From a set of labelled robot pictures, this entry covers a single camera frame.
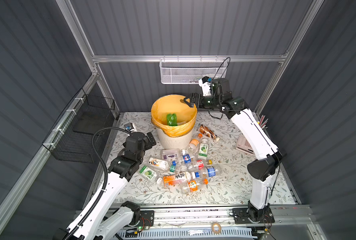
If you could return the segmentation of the blue label clear water bottle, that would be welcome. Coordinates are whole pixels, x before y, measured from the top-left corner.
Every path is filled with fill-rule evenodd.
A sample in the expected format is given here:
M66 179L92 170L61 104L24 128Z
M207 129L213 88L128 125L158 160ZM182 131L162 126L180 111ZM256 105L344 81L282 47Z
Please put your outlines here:
M223 167L220 165L210 165L198 170L198 173L200 178L212 178L220 176L223 173L223 170Z

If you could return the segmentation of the orange milk tea bottle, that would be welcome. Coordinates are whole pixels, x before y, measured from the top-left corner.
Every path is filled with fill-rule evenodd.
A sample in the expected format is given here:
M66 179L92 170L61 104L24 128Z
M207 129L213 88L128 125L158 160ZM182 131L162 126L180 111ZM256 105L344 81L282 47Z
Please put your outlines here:
M174 175L160 177L156 180L156 183L164 188L168 188L170 186L180 185L184 182L194 180L198 176L199 175L196 172L182 172Z

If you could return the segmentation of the white orange label bottle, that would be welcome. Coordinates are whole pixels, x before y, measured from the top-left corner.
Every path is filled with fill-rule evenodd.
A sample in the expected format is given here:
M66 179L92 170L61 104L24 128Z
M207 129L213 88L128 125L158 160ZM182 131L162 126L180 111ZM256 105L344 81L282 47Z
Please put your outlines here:
M158 158L153 158L153 157L150 157L149 159L149 164L162 170L162 171L168 171L169 170L169 163L168 161L165 161L165 160L161 160L161 159L158 159Z

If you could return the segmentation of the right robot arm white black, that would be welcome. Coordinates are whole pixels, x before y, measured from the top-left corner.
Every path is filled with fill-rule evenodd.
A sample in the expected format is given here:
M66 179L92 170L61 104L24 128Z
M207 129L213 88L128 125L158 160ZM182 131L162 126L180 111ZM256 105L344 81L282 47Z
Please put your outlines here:
M241 97L233 97L227 79L204 77L199 80L199 85L202 94L192 93L181 102L191 108L218 110L226 115L239 128L254 151L256 160L247 166L253 184L246 216L252 223L259 223L270 211L270 183L283 155L259 126L246 101Z

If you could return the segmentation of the green plastic bottle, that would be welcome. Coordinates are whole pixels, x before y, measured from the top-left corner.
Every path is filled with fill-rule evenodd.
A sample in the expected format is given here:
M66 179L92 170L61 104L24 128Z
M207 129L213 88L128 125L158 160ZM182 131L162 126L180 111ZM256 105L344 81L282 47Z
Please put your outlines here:
M171 127L176 127L178 126L177 124L177 115L175 113L173 114L167 114L166 116L166 122L167 122L167 125L168 126L171 126Z

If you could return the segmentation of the orange label small bottle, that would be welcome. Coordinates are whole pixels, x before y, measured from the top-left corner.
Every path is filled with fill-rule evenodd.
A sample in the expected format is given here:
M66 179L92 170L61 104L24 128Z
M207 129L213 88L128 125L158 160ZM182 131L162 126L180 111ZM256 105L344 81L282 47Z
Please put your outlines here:
M183 194L191 194L201 190L205 185L207 185L208 179L194 179L188 182L184 182L181 184L181 193Z

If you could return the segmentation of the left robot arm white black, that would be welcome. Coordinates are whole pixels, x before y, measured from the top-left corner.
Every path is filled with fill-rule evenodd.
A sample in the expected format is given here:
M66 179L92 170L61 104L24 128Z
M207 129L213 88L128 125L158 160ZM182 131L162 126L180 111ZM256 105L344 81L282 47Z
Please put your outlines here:
M129 132L124 152L109 167L102 161L104 181L90 202L65 229L58 229L55 240L109 240L125 226L136 226L140 220L140 206L126 201L110 217L106 217L113 201L139 170L145 151L156 145L151 132Z

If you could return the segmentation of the brown coffee bottle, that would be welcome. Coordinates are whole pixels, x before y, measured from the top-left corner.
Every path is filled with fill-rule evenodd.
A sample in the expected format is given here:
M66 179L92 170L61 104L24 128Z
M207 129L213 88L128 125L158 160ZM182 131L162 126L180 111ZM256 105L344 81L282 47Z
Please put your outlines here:
M220 138L208 127L204 126L203 124L200 125L199 127L199 132L206 137L209 137L215 142L218 142Z

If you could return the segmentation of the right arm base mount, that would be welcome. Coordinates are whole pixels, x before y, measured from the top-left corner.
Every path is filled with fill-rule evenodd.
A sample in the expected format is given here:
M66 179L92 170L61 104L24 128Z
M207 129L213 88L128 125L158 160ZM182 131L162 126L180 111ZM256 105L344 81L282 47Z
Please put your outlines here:
M269 206L261 210L253 207L233 208L230 212L236 224L273 224L274 215Z

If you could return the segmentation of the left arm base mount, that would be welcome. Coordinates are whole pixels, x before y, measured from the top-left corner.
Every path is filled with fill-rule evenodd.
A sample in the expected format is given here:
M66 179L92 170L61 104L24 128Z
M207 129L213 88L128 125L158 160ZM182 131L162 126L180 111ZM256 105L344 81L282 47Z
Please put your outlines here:
M126 227L153 227L155 211L141 210L138 220Z

